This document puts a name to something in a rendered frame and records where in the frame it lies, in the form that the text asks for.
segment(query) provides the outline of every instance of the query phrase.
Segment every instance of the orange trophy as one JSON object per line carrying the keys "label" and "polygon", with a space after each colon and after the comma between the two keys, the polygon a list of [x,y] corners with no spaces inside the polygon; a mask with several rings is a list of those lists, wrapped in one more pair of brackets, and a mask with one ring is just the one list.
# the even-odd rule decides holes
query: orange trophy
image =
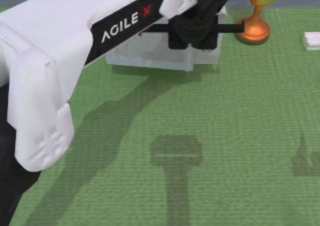
{"label": "orange trophy", "polygon": [[248,45],[261,45],[265,43],[270,35],[269,24],[264,21],[260,15],[262,9],[275,0],[249,0],[254,6],[254,11],[251,17],[242,18],[237,21],[241,24],[244,21],[244,32],[235,34],[236,38],[242,43]]}

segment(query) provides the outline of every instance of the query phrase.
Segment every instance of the gold trophy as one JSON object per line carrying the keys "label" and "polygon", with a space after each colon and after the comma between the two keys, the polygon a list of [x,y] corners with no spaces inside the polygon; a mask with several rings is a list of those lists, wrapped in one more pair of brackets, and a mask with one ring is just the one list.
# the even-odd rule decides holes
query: gold trophy
{"label": "gold trophy", "polygon": [[252,16],[237,21],[237,24],[241,24],[242,21],[244,21],[244,32],[235,34],[239,41],[248,45],[261,45],[268,40],[270,27],[266,21],[260,18],[260,15],[262,9],[274,1],[275,0],[250,0],[250,3],[254,6]]}

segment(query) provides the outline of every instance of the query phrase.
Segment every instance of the red letter x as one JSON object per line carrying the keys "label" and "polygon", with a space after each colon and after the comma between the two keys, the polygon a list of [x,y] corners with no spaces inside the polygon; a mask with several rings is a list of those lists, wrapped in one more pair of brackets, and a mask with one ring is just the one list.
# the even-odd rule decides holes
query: red letter x
{"label": "red letter x", "polygon": [[150,14],[150,8],[151,8],[151,4],[149,4],[147,7],[143,8],[142,18],[145,18],[146,16],[148,16]]}

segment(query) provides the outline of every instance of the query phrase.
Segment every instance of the agile x logo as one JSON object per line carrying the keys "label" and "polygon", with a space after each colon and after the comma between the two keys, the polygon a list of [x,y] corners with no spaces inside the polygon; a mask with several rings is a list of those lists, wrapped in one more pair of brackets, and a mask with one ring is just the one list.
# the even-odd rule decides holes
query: agile x logo
{"label": "agile x logo", "polygon": [[145,19],[148,15],[150,15],[151,7],[151,4],[144,6],[142,7],[141,11],[132,13],[131,16],[125,17],[124,19],[120,20],[120,22],[114,24],[109,30],[105,30],[103,32],[101,43],[103,44],[106,40],[110,40],[117,34],[124,32],[132,25],[137,24],[140,19]]}

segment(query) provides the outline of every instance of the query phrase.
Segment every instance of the green surface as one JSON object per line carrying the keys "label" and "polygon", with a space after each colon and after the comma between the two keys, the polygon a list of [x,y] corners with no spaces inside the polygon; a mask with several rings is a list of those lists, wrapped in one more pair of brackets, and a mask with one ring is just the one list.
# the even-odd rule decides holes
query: green surface
{"label": "green surface", "polygon": [[[229,22],[250,14],[228,12]],[[303,132],[305,160],[320,164],[320,53],[302,44],[319,15],[265,10],[268,43],[224,35],[218,70],[115,73],[103,59],[87,68],[70,102],[71,149],[23,197],[12,226],[165,226],[167,191],[182,215],[169,226],[319,226],[320,173],[299,166],[298,152]],[[183,178],[166,189],[187,168],[188,194]]]}

